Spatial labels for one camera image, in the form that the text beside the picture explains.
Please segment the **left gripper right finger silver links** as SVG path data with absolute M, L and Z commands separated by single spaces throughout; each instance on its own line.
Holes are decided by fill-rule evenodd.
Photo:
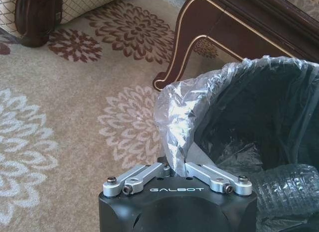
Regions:
M 207 184 L 213 192 L 237 195 L 251 195 L 252 183 L 247 176 L 235 176 L 214 165 L 185 163 L 188 177 L 195 177 Z

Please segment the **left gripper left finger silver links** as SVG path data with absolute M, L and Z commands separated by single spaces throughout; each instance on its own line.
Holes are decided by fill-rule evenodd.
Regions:
M 165 162 L 152 165 L 135 165 L 120 176 L 110 176 L 103 184 L 105 197 L 116 197 L 120 194 L 130 196 L 141 192 L 144 186 L 155 177 L 169 177 L 171 168 Z

